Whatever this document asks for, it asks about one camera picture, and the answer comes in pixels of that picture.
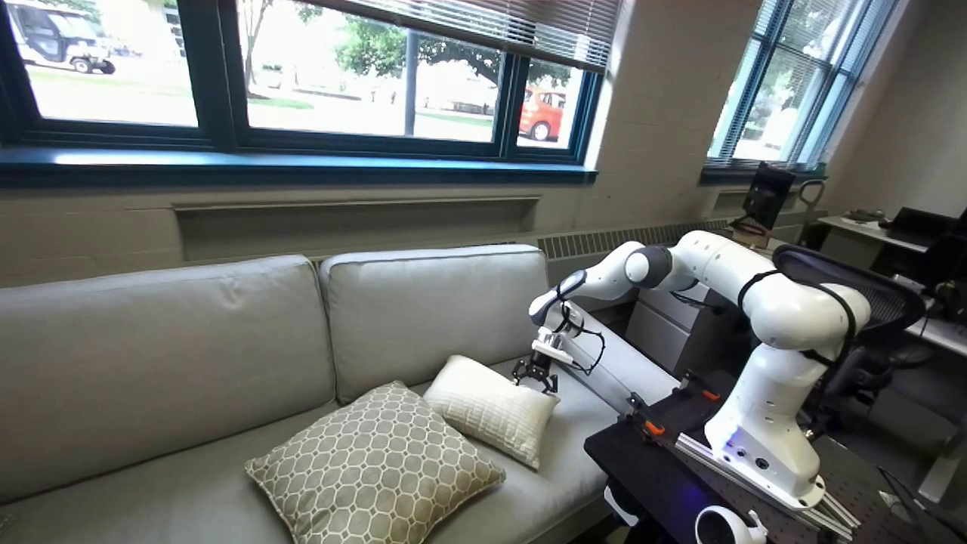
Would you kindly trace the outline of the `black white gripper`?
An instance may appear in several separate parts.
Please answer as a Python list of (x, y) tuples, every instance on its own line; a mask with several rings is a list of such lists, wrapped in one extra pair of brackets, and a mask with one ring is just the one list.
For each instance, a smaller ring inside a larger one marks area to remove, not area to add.
[(545, 391), (555, 391), (559, 378), (553, 374), (553, 362), (573, 365), (575, 356), (559, 348), (559, 335), (553, 330), (542, 330), (532, 341), (532, 354), (510, 369), (510, 378), (518, 384), (532, 378)]

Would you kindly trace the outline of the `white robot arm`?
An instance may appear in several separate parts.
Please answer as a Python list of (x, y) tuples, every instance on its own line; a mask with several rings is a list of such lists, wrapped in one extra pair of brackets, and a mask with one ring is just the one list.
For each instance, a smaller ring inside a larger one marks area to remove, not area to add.
[(871, 302), (840, 280), (807, 283), (775, 256), (712, 230), (675, 245), (624, 241), (590, 269), (529, 302), (529, 320), (546, 326), (573, 297), (619, 300), (640, 291), (712, 286), (750, 324), (750, 350), (738, 384), (706, 423), (707, 460), (788, 508), (824, 496), (818, 452), (798, 413), (818, 378), (871, 324)]

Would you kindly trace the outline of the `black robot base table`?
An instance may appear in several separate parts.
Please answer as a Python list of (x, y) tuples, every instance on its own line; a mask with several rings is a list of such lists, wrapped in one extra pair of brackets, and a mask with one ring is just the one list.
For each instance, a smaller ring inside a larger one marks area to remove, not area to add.
[(786, 512), (675, 444), (707, 413), (706, 393), (683, 393), (648, 409), (648, 416), (668, 430), (665, 438), (648, 438), (631, 411), (584, 440), (605, 471), (614, 518), (626, 524), (619, 544), (694, 544), (691, 519), (707, 504), (726, 504), (742, 518), (758, 515), (768, 544), (967, 544), (962, 519), (915, 501), (885, 468), (833, 438), (818, 440), (821, 476), (830, 496), (854, 512), (855, 526), (840, 535), (803, 512)]

